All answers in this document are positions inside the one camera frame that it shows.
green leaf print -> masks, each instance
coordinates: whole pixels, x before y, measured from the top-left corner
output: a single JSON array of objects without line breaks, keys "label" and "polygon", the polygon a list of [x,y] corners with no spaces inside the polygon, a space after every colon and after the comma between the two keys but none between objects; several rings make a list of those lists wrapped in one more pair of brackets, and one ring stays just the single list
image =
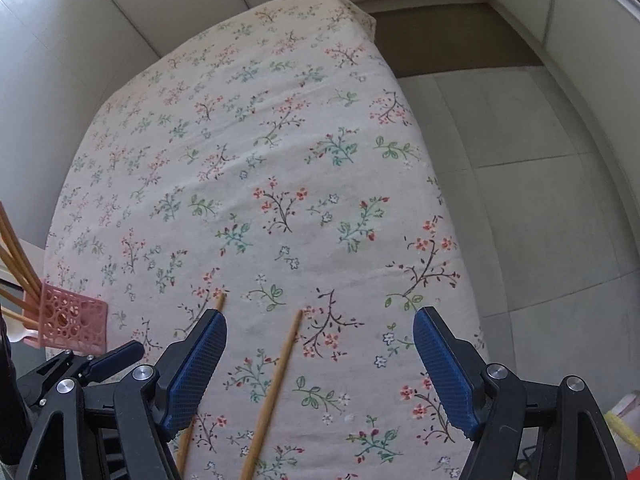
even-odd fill
[{"label": "green leaf print", "polygon": [[404,160],[408,160],[408,156],[412,156],[415,160],[420,160],[420,157],[416,155],[417,148],[412,146],[410,143],[406,143],[404,146],[398,146],[398,143],[393,141],[385,144],[385,138],[383,136],[376,137],[376,145],[373,147],[374,150],[384,148],[385,151],[382,153],[382,158],[400,158],[400,155],[404,158]]},{"label": "green leaf print", "polygon": [[356,153],[358,145],[356,142],[348,143],[345,137],[357,134],[358,129],[349,130],[343,126],[338,128],[338,136],[334,137],[334,134],[326,134],[324,140],[318,140],[316,145],[311,150],[311,155],[305,158],[305,162],[310,164],[312,160],[322,158],[327,154],[333,155],[332,164],[334,166],[341,166],[345,162],[353,163],[351,155]]},{"label": "green leaf print", "polygon": [[216,202],[215,200],[207,200],[205,198],[198,198],[198,195],[195,194],[191,197],[191,203],[189,207],[192,207],[193,210],[191,214],[193,216],[205,216],[205,218],[211,213],[213,218],[218,216],[218,208],[222,205],[220,202]]},{"label": "green leaf print", "polygon": [[293,61],[271,61],[269,63],[269,69],[272,72],[284,72],[288,69],[295,68],[296,63]]},{"label": "green leaf print", "polygon": [[282,290],[282,288],[277,286],[275,283],[268,289],[264,288],[264,283],[266,282],[264,274],[258,274],[258,277],[255,279],[255,281],[258,282],[260,288],[250,290],[244,295],[245,299],[251,301],[253,299],[253,296],[257,295],[260,298],[260,303],[268,302],[267,312],[271,312],[277,306],[286,305],[285,302],[278,300],[278,298],[281,298],[284,294],[284,290]]},{"label": "green leaf print", "polygon": [[256,351],[256,358],[245,357],[241,365],[236,366],[233,372],[228,372],[229,379],[224,383],[225,390],[235,386],[250,386],[249,398],[251,402],[260,402],[266,397],[267,389],[271,384],[270,379],[265,379],[265,367],[275,365],[278,360],[268,357],[262,348]]},{"label": "green leaf print", "polygon": [[304,453],[302,447],[295,446],[276,446],[273,448],[276,452],[269,464],[265,460],[259,458],[255,466],[255,478],[257,480],[286,480],[289,476],[284,471],[284,466],[295,466],[298,460],[293,458],[294,453]]},{"label": "green leaf print", "polygon": [[244,253],[248,246],[253,245],[244,239],[244,235],[251,228],[251,224],[245,222],[240,225],[236,222],[237,216],[235,214],[231,213],[229,216],[233,225],[231,227],[225,227],[223,231],[218,231],[216,233],[216,238],[222,238],[225,240],[225,244],[220,248],[220,256],[225,255],[226,248],[231,244],[235,245],[236,254]]},{"label": "green leaf print", "polygon": [[180,209],[181,202],[176,200],[176,196],[184,191],[183,187],[175,187],[173,192],[165,193],[164,198],[161,198],[154,206],[154,210],[149,213],[149,218],[153,218],[160,213],[164,213],[162,220],[168,222],[175,219],[175,214]]},{"label": "green leaf print", "polygon": [[358,96],[358,94],[356,94],[356,92],[351,92],[351,91],[348,91],[348,90],[347,91],[342,91],[342,90],[338,90],[336,88],[335,89],[335,96],[331,97],[326,103],[328,105],[330,105],[332,103],[340,103],[345,108],[348,108],[352,104],[354,104],[354,103],[359,101],[359,99],[356,99],[357,96]]},{"label": "green leaf print", "polygon": [[382,335],[382,341],[386,345],[386,350],[388,351],[387,358],[393,355],[398,355],[398,351],[402,347],[404,347],[405,350],[408,350],[415,346],[415,343],[407,335],[402,339],[397,339],[395,332],[396,326],[396,323],[387,325],[386,328],[389,330],[389,332],[386,332]]},{"label": "green leaf print", "polygon": [[349,442],[358,442],[362,446],[362,450],[356,453],[355,457],[358,463],[365,461],[365,454],[369,454],[372,450],[377,451],[377,455],[380,459],[380,463],[393,462],[394,458],[401,456],[402,453],[393,451],[390,448],[390,443],[398,437],[398,430],[387,430],[382,438],[379,437],[380,430],[376,428],[375,416],[367,415],[366,431],[359,431],[358,434],[351,433],[346,440]]},{"label": "green leaf print", "polygon": [[175,285],[175,269],[182,267],[182,256],[187,252],[187,250],[181,249],[175,251],[175,253],[171,253],[168,267],[166,269],[159,268],[156,270],[156,285],[161,294],[164,293],[167,285]]},{"label": "green leaf print", "polygon": [[200,150],[192,150],[191,148],[187,147],[184,155],[181,156],[178,160],[186,159],[187,166],[188,166],[190,164],[193,164],[196,160],[198,160],[199,153],[200,153]]},{"label": "green leaf print", "polygon": [[385,212],[378,204],[387,202],[388,200],[388,196],[373,197],[370,198],[369,201],[362,200],[360,202],[360,209],[362,209],[360,212],[360,220],[358,220],[354,226],[352,226],[350,222],[340,222],[340,227],[338,227],[338,232],[340,233],[338,243],[341,244],[345,242],[347,252],[358,252],[358,247],[362,241],[360,237],[367,237],[370,241],[375,240],[375,231],[368,227],[368,225],[371,219],[382,218]]},{"label": "green leaf print", "polygon": [[305,377],[300,376],[296,379],[297,388],[292,390],[292,392],[306,394],[306,397],[302,399],[302,406],[310,406],[314,410],[317,410],[320,407],[320,402],[322,402],[325,413],[329,412],[329,408],[335,408],[339,413],[342,413],[342,408],[340,407],[340,398],[342,398],[343,396],[334,398],[334,390],[331,390],[326,394],[322,394],[322,388],[320,388],[320,386],[313,386],[309,389],[305,389],[305,384]]}]

red flower print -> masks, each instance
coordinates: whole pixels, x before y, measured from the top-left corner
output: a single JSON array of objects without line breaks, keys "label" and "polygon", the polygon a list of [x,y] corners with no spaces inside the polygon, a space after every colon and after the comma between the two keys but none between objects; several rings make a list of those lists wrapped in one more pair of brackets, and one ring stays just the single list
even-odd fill
[{"label": "red flower print", "polygon": [[414,396],[414,391],[405,384],[400,390],[400,397],[402,400],[410,400]]},{"label": "red flower print", "polygon": [[307,319],[311,319],[315,313],[316,313],[316,310],[311,305],[305,305],[305,307],[302,309],[302,314]]},{"label": "red flower print", "polygon": [[415,248],[417,251],[426,251],[428,245],[428,240],[422,240],[421,238],[416,238],[415,240]]},{"label": "red flower print", "polygon": [[309,348],[308,346],[304,346],[302,349],[302,355],[304,357],[316,357],[316,351],[313,348]]},{"label": "red flower print", "polygon": [[337,334],[325,334],[324,344],[330,346],[334,350],[338,348],[338,335]]},{"label": "red flower print", "polygon": [[414,408],[414,418],[417,418],[418,420],[420,420],[421,418],[423,418],[426,414],[427,414],[427,408],[421,404],[418,404],[415,408]]}]

white wall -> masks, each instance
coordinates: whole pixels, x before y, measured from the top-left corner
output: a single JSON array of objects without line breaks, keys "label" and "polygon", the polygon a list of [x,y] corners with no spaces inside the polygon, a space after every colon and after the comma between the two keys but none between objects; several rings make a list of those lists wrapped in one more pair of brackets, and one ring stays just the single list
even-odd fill
[{"label": "white wall", "polygon": [[111,0],[0,0],[0,200],[44,247],[99,105],[158,59]]}]

blue gripper pad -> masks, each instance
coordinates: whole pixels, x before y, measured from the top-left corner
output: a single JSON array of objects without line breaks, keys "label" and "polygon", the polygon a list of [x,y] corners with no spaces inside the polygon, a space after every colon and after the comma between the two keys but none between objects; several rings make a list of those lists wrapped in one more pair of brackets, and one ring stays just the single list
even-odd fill
[{"label": "blue gripper pad", "polygon": [[158,359],[160,377],[152,413],[166,442],[191,423],[225,346],[225,317],[209,309],[187,339],[169,345]]},{"label": "blue gripper pad", "polygon": [[414,342],[451,425],[475,440],[486,421],[484,360],[471,343],[453,336],[432,306],[415,314]]}]

bamboo chopstick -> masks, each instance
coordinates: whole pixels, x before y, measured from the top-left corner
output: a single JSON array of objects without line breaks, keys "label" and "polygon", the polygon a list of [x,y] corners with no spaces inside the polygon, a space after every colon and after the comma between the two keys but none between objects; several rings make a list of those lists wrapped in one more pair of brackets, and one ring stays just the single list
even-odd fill
[{"label": "bamboo chopstick", "polygon": [[2,246],[0,246],[0,260],[4,261],[6,268],[9,270],[10,273],[12,273],[14,278],[18,280],[18,283],[20,283],[20,286],[24,289],[24,291],[29,296],[31,296],[33,301],[35,301],[36,304],[40,304],[40,295],[36,293],[36,291],[33,289],[33,287],[29,284],[27,279],[24,277],[22,272],[18,270],[14,259],[11,257],[11,255],[7,251],[4,250],[4,247]]},{"label": "bamboo chopstick", "polygon": [[9,252],[14,257],[18,268],[23,270],[24,277],[37,293],[38,302],[40,302],[39,298],[42,284],[40,283],[40,279],[38,278],[36,271],[33,270],[33,266],[27,258],[27,255],[24,253],[20,240],[15,235],[14,228],[11,226],[11,222],[9,222],[9,217],[4,210],[4,206],[2,206],[2,201],[0,201],[0,235],[2,235]]},{"label": "bamboo chopstick", "polygon": [[[218,312],[222,312],[222,309],[225,307],[225,298],[226,294],[222,292],[218,298],[218,302],[216,303],[216,310]],[[191,435],[193,434],[193,419],[191,419],[191,424],[180,436],[180,443],[178,444],[178,455],[175,460],[175,466],[178,469],[178,473],[180,473],[180,478],[184,478],[184,468],[187,465],[187,456],[189,454],[189,443],[191,442]]]},{"label": "bamboo chopstick", "polygon": [[13,304],[16,304],[17,306],[19,306],[21,309],[26,310],[27,312],[31,312],[32,314],[35,314],[36,316],[40,315],[40,311],[37,307],[30,305],[29,303],[27,303],[26,301],[21,300],[20,298],[16,298],[13,294],[7,292],[6,290],[4,290],[4,288],[0,288],[0,296],[2,296],[3,298],[5,298],[6,300],[11,301]]},{"label": "bamboo chopstick", "polygon": [[25,327],[29,328],[30,330],[38,329],[38,324],[33,319],[29,319],[28,317],[24,317],[24,316],[21,316],[20,314],[16,314],[13,310],[9,310],[4,306],[0,306],[0,310],[2,311],[3,316],[7,316],[12,319],[15,319],[16,321],[20,321]]},{"label": "bamboo chopstick", "polygon": [[298,326],[302,319],[302,311],[296,312],[296,316],[293,319],[287,339],[280,350],[280,357],[278,364],[276,365],[276,371],[273,374],[273,381],[271,382],[269,389],[267,390],[267,396],[264,399],[264,403],[260,409],[260,415],[258,416],[258,423],[255,426],[254,437],[251,440],[251,447],[249,448],[249,454],[244,459],[242,465],[242,472],[240,473],[240,480],[252,480],[255,472],[255,463],[260,458],[260,452],[262,450],[262,444],[264,438],[267,435],[269,429],[269,423],[271,421],[271,415],[278,400],[278,394],[280,393],[280,386],[284,374],[287,371],[287,364],[289,363],[289,357],[291,356],[291,350],[293,343],[296,339],[296,333],[298,332]]}]

